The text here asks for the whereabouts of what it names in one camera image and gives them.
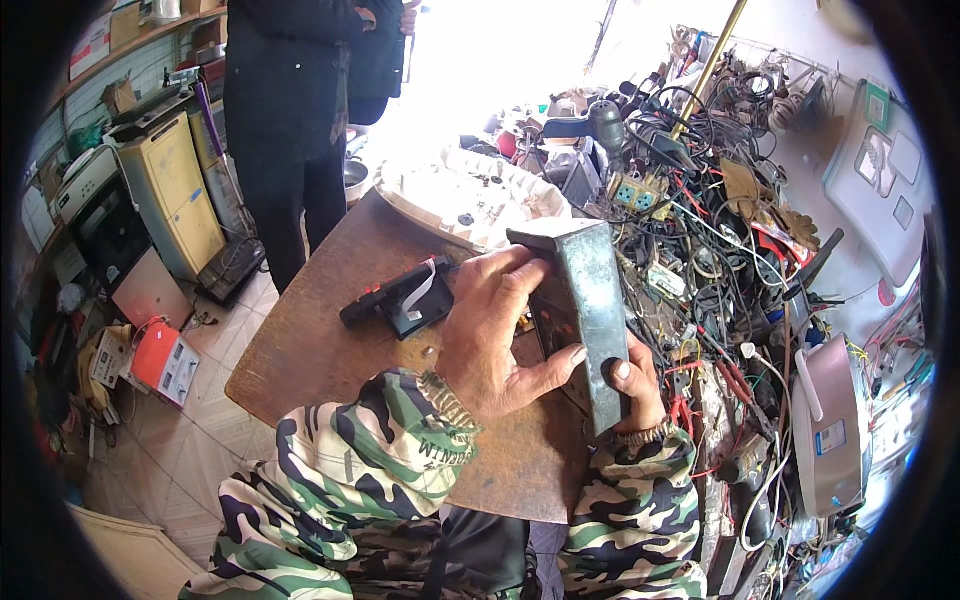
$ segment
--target pliers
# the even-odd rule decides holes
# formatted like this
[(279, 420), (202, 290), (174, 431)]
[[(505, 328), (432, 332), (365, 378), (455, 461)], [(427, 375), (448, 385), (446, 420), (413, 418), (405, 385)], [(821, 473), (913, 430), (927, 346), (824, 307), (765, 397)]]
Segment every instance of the pliers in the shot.
[(754, 389), (747, 384), (743, 372), (734, 363), (728, 362), (724, 358), (718, 360), (716, 366), (717, 369), (720, 370), (720, 374), (723, 375), (724, 380), (727, 381), (727, 386), (731, 389), (733, 395), (739, 398), (739, 400), (747, 406), (751, 414), (753, 414), (756, 424), (759, 427), (760, 435), (763, 436), (767, 442), (772, 443), (775, 440), (774, 427), (770, 423), (770, 420), (767, 419), (767, 415), (763, 412), (763, 409), (754, 402)]
[(760, 430), (760, 435), (763, 436), (767, 442), (773, 443), (776, 440), (774, 436), (774, 426), (770, 423), (770, 420), (767, 419), (767, 415), (763, 412), (763, 409), (754, 402), (754, 389), (747, 384), (743, 372), (736, 366), (730, 358), (730, 355), (727, 354), (727, 351), (717, 344), (713, 336), (700, 326), (697, 326), (697, 331), (708, 344), (719, 352), (720, 359), (717, 360), (716, 366), (717, 369), (720, 370), (720, 374), (722, 374), (723, 378), (727, 381), (727, 386), (741, 402), (747, 405), (750, 412), (753, 413), (756, 424)]
[(693, 440), (694, 413), (690, 410), (690, 406), (686, 403), (686, 397), (684, 396), (686, 378), (687, 374), (684, 372), (677, 371), (673, 373), (673, 401), (670, 403), (670, 419), (673, 421), (674, 426), (679, 426), (679, 418), (683, 418), (686, 425), (686, 433), (690, 434), (690, 439)]

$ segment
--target metal pot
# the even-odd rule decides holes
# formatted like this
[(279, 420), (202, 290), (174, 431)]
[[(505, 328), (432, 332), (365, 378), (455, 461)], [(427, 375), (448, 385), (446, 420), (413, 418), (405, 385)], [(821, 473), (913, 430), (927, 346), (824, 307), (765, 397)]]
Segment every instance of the metal pot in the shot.
[(344, 186), (347, 188), (347, 206), (353, 206), (367, 191), (370, 169), (359, 158), (344, 161)]

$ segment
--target orange device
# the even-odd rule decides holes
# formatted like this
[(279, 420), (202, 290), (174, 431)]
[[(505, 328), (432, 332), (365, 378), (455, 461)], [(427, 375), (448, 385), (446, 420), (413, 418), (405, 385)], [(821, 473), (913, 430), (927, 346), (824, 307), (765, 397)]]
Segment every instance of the orange device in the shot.
[(159, 319), (148, 322), (138, 333), (142, 338), (133, 355), (131, 373), (182, 408), (197, 374), (200, 354)]

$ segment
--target tiled wall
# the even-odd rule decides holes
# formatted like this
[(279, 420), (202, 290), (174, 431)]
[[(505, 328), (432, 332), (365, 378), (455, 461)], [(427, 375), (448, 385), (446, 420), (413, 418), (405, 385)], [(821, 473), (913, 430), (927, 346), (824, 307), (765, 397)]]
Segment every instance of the tiled wall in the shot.
[(100, 102), (100, 97), (104, 88), (113, 82), (129, 75), (134, 91), (141, 94), (160, 87), (163, 83), (163, 69), (167, 68), (173, 73), (177, 66), (174, 43), (174, 35), (152, 41), (107, 67), (70, 94), (65, 105), (58, 105), (37, 132), (30, 161), (44, 158), (63, 141), (62, 110), (66, 110), (66, 129), (72, 132), (108, 116), (107, 108)]

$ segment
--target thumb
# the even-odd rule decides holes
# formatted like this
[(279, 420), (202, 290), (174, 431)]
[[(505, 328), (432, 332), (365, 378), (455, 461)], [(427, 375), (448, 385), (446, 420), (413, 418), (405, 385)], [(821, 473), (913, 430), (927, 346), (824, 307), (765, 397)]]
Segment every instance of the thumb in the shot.
[(637, 397), (643, 393), (646, 384), (646, 375), (637, 365), (625, 360), (618, 360), (613, 365), (613, 386), (629, 397)]
[(570, 380), (573, 370), (587, 360), (587, 347), (573, 344), (551, 356), (545, 363), (514, 374), (511, 382), (513, 409), (523, 408)]

